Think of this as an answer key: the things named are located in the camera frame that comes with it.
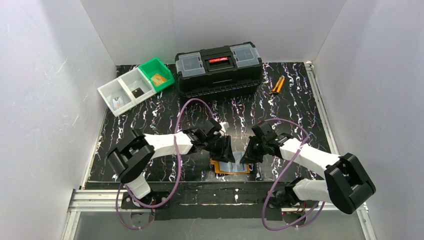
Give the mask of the white plastic bin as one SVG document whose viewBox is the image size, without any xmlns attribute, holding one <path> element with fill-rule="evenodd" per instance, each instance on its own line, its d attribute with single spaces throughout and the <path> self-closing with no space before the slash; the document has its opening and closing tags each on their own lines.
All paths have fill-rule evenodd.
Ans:
<svg viewBox="0 0 424 240">
<path fill-rule="evenodd" d="M 157 93 L 138 67 L 122 74 L 118 77 L 118 80 L 135 106 Z M 135 98 L 132 91 L 137 88 L 141 88 L 144 94 L 141 97 Z"/>
<path fill-rule="evenodd" d="M 115 117 L 118 117 L 135 107 L 118 78 L 115 78 L 110 82 L 98 87 L 97 91 Z M 122 96 L 125 105 L 118 110 L 115 110 L 112 104 L 112 99 L 119 96 Z"/>
</svg>

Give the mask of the gold credit card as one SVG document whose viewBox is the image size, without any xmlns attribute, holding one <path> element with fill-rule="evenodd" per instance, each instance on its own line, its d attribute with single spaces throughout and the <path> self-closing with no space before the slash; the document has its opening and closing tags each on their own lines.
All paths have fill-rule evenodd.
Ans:
<svg viewBox="0 0 424 240">
<path fill-rule="evenodd" d="M 155 75 L 153 75 L 150 80 L 153 82 L 155 87 L 159 87 L 162 84 L 166 83 L 168 81 L 167 78 L 163 77 L 162 75 L 156 73 Z"/>
</svg>

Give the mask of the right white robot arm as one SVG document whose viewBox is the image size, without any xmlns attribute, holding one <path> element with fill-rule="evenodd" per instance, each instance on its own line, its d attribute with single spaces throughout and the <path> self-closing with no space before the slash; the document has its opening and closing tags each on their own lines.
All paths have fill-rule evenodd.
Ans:
<svg viewBox="0 0 424 240">
<path fill-rule="evenodd" d="M 252 127 L 241 164 L 263 162 L 271 155 L 304 166 L 321 180 L 299 177 L 282 190 L 272 190 L 269 204 L 274 207 L 295 205 L 303 201 L 331 203 L 345 214 L 352 214 L 376 193 L 376 186 L 357 156 L 337 155 L 314 148 L 288 133 L 277 133 L 267 122 Z"/>
</svg>

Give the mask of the middle white plastic bin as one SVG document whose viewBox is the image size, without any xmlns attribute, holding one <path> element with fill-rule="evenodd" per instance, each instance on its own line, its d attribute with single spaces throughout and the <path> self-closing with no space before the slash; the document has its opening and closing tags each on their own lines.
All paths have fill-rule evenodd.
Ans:
<svg viewBox="0 0 424 240">
<path fill-rule="evenodd" d="M 138 67 L 122 74 L 118 77 L 118 80 L 135 106 L 157 93 Z M 132 91 L 137 88 L 141 88 L 144 94 L 141 97 L 135 98 Z"/>
</svg>

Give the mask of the left white plastic bin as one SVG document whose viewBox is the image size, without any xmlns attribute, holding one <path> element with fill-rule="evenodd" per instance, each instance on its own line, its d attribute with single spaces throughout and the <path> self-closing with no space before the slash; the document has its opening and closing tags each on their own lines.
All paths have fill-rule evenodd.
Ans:
<svg viewBox="0 0 424 240">
<path fill-rule="evenodd" d="M 135 107 L 118 78 L 115 78 L 110 82 L 98 87 L 97 91 L 115 117 L 118 117 Z M 118 110 L 115 110 L 112 104 L 112 99 L 119 96 L 122 96 L 125 105 Z"/>
</svg>

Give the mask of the black credit card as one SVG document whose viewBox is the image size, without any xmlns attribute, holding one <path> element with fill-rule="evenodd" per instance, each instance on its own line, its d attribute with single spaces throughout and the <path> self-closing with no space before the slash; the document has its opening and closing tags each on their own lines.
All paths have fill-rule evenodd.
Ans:
<svg viewBox="0 0 424 240">
<path fill-rule="evenodd" d="M 139 97 L 141 97 L 141 96 L 144 94 L 143 90 L 142 90 L 140 87 L 138 87 L 138 88 L 136 88 L 136 89 L 132 90 L 132 91 L 131 91 L 131 93 L 133 94 L 133 96 L 134 96 L 136 99 L 137 99 L 137 98 L 139 98 Z"/>
</svg>

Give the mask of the white credit card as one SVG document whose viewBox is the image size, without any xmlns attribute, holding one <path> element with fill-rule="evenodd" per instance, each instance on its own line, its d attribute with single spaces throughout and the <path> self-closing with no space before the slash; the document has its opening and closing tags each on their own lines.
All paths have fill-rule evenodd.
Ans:
<svg viewBox="0 0 424 240">
<path fill-rule="evenodd" d="M 115 97 L 112 99 L 112 105 L 114 107 L 114 110 L 118 110 L 119 108 L 123 107 L 125 105 L 124 99 L 122 96 Z"/>
</svg>

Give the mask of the black toolbox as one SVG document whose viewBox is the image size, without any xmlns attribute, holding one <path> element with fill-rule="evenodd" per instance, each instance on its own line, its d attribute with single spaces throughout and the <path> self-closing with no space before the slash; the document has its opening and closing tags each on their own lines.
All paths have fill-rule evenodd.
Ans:
<svg viewBox="0 0 424 240">
<path fill-rule="evenodd" d="M 181 52 L 174 60 L 177 90 L 184 101 L 249 95 L 263 82 L 262 58 L 251 41 Z"/>
</svg>

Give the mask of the orange card holder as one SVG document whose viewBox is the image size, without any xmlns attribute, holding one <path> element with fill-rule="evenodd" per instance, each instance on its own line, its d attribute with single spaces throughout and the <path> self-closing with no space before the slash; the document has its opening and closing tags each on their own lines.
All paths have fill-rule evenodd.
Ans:
<svg viewBox="0 0 424 240">
<path fill-rule="evenodd" d="M 251 172 L 249 165 L 246 163 L 240 163 L 244 153 L 242 151 L 233 151 L 232 153 L 235 159 L 235 163 L 210 159 L 210 164 L 213 165 L 214 172 L 221 175 L 249 174 Z"/>
</svg>

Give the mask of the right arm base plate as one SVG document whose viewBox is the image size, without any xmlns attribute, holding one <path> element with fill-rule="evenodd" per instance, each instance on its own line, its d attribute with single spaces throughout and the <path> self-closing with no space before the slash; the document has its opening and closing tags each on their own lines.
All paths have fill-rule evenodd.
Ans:
<svg viewBox="0 0 424 240">
<path fill-rule="evenodd" d="M 268 200 L 267 207 L 271 209 L 281 208 L 309 208 L 314 205 L 311 200 L 299 200 L 294 192 L 286 193 L 285 190 L 274 190 Z"/>
</svg>

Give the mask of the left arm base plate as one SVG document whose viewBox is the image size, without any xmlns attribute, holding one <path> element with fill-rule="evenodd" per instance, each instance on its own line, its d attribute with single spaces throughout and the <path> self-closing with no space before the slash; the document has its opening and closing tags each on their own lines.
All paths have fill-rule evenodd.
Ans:
<svg viewBox="0 0 424 240">
<path fill-rule="evenodd" d="M 163 202 L 169 196 L 167 191 L 151 191 L 145 197 L 139 199 L 140 202 L 145 205 L 157 205 Z M 122 195 L 120 207 L 125 210 L 133 209 L 144 209 L 145 207 L 141 206 L 136 200 L 134 200 L 129 193 L 124 192 Z"/>
</svg>

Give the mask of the aluminium frame rail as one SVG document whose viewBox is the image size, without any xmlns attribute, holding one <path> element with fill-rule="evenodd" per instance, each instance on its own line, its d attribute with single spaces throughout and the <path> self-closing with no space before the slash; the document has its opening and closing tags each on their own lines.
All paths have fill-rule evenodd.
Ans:
<svg viewBox="0 0 424 240">
<path fill-rule="evenodd" d="M 271 89 L 280 76 L 285 81 L 280 94 Z M 270 62 L 262 69 L 262 84 L 255 93 L 209 101 L 216 118 L 229 121 L 228 130 L 234 151 L 244 151 L 252 126 L 258 121 L 283 118 L 275 122 L 279 132 L 301 139 L 309 133 L 309 144 L 326 152 L 337 147 L 321 102 L 313 65 L 310 62 Z M 273 236 L 263 228 L 260 217 L 267 191 L 280 172 L 277 186 L 296 178 L 322 180 L 308 168 L 286 159 L 266 155 L 245 175 L 217 175 L 205 152 L 183 157 L 181 183 L 168 206 L 157 211 L 153 223 L 142 231 L 129 230 L 131 224 L 144 225 L 148 219 L 143 209 L 122 209 L 125 190 L 113 176 L 106 154 L 133 128 L 147 133 L 170 133 L 183 102 L 176 88 L 137 106 L 129 113 L 105 115 L 86 182 L 76 190 L 69 206 L 65 240 L 153 239 L 261 239 Z M 289 121 L 296 122 L 291 126 Z"/>
</svg>

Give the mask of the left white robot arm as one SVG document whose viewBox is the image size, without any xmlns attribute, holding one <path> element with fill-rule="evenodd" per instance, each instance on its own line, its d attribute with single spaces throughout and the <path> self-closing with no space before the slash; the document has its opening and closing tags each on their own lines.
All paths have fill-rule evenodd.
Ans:
<svg viewBox="0 0 424 240">
<path fill-rule="evenodd" d="M 208 120 L 203 126 L 192 127 L 173 134 L 144 134 L 133 129 L 128 138 L 119 142 L 107 154 L 107 161 L 117 180 L 141 199 L 151 192 L 143 171 L 148 163 L 164 156 L 189 155 L 205 150 L 211 159 L 235 163 L 231 138 L 226 135 L 228 124 Z"/>
</svg>

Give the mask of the green plastic bin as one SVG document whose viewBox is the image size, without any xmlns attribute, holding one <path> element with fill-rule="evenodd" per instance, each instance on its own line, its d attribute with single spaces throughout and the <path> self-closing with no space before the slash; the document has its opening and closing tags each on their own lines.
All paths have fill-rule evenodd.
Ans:
<svg viewBox="0 0 424 240">
<path fill-rule="evenodd" d="M 175 79 L 171 70 L 157 57 L 143 64 L 140 64 L 138 68 L 145 75 L 147 80 L 152 84 L 153 89 L 157 93 L 163 91 L 165 88 L 170 87 L 175 83 Z M 151 77 L 155 74 L 162 75 L 167 79 L 167 82 L 165 82 L 159 87 L 154 86 L 153 82 L 151 81 Z"/>
</svg>

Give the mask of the orange utility knife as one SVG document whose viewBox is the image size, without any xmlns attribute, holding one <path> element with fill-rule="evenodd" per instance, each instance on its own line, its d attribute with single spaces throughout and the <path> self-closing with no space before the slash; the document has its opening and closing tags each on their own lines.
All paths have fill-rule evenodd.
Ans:
<svg viewBox="0 0 424 240">
<path fill-rule="evenodd" d="M 281 93 L 283 85 L 285 82 L 285 76 L 281 75 L 278 79 L 278 81 L 276 82 L 276 84 L 274 85 L 274 87 L 271 89 L 270 93 L 273 95 L 278 95 Z"/>
</svg>

